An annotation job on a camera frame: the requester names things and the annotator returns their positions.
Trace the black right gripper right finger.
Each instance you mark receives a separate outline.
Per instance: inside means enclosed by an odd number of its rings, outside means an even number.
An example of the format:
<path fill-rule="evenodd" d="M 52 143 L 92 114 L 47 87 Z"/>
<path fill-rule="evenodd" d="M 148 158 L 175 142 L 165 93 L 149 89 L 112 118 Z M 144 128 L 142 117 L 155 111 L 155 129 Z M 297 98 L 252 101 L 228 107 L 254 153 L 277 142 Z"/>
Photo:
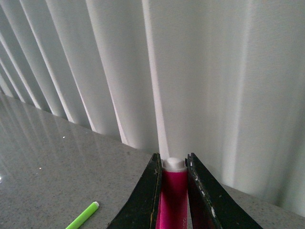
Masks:
<path fill-rule="evenodd" d="M 260 229 L 195 153 L 187 157 L 188 199 L 194 229 Z"/>

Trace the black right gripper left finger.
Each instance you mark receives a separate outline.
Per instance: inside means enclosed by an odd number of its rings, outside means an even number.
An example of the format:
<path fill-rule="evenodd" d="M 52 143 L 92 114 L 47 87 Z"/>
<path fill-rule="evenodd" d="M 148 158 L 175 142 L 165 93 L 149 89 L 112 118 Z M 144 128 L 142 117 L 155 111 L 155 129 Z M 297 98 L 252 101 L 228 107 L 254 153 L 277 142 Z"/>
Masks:
<path fill-rule="evenodd" d="M 162 185 L 162 162 L 154 153 L 127 202 L 109 223 L 109 229 L 155 229 Z"/>

